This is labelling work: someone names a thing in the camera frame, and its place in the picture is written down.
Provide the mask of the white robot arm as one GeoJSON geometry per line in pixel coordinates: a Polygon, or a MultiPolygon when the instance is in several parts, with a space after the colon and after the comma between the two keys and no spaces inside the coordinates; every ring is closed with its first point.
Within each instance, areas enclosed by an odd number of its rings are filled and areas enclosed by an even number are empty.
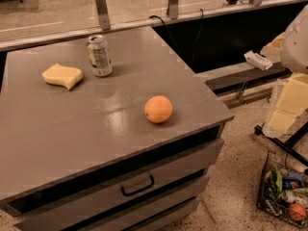
{"type": "Polygon", "coordinates": [[[308,73],[308,5],[287,27],[280,58],[282,65],[292,72],[308,73]]]}

